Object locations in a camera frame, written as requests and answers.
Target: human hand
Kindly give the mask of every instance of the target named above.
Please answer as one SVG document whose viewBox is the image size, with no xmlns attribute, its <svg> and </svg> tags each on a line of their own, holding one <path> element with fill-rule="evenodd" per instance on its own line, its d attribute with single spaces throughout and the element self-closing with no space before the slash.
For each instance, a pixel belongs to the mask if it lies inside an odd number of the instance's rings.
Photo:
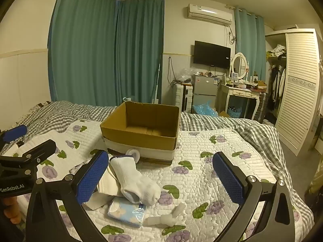
<svg viewBox="0 0 323 242">
<path fill-rule="evenodd" d="M 11 223 L 17 225 L 21 221 L 21 215 L 19 210 L 19 205 L 17 202 L 17 197 L 7 197 L 2 199 L 2 204 L 7 206 L 4 210 L 4 215 L 10 218 Z"/>
</svg>

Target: blue gripper pad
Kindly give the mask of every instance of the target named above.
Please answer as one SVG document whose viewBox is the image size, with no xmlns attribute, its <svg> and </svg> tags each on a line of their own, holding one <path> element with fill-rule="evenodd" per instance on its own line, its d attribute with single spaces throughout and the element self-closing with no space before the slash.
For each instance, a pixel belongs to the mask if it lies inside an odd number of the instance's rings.
<svg viewBox="0 0 323 242">
<path fill-rule="evenodd" d="M 8 131 L 5 131 L 3 141 L 8 144 L 11 141 L 16 140 L 17 138 L 24 136 L 25 134 L 27 134 L 27 127 L 22 124 Z"/>
<path fill-rule="evenodd" d="M 242 205 L 244 203 L 243 186 L 232 170 L 218 153 L 213 155 L 212 164 L 232 202 Z"/>
<path fill-rule="evenodd" d="M 89 201 L 94 189 L 96 188 L 96 185 L 100 181 L 104 171 L 107 169 L 108 164 L 108 154 L 103 151 L 82 177 L 77 186 L 76 199 L 79 204 Z"/>
</svg>

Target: gray floor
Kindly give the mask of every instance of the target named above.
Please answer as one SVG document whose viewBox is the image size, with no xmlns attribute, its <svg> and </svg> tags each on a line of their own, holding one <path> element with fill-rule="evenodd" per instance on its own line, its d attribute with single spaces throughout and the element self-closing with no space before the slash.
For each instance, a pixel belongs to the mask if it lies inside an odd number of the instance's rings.
<svg viewBox="0 0 323 242">
<path fill-rule="evenodd" d="M 280 142 L 280 144 L 284 152 L 286 166 L 292 177 L 293 188 L 301 199 L 304 200 L 304 194 L 318 168 L 321 155 L 316 149 L 312 149 L 306 153 L 300 153 L 298 156 L 295 156 L 287 146 L 282 142 Z"/>
</svg>

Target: wall-mounted television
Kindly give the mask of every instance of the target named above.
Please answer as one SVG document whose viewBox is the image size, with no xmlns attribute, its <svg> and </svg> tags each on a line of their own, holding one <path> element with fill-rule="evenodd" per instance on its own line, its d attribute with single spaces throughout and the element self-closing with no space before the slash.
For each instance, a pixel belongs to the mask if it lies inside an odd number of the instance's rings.
<svg viewBox="0 0 323 242">
<path fill-rule="evenodd" d="M 230 68 L 231 48 L 195 41 L 193 63 L 220 68 Z"/>
</svg>

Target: white sock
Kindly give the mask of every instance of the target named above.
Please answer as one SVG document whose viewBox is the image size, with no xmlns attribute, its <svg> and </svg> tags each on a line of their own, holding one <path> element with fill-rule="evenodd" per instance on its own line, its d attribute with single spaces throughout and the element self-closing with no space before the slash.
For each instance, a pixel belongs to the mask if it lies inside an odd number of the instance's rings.
<svg viewBox="0 0 323 242">
<path fill-rule="evenodd" d="M 150 206 L 160 198 L 161 188 L 136 169 L 132 156 L 115 156 L 110 164 L 120 182 L 121 192 L 130 202 Z"/>
</svg>

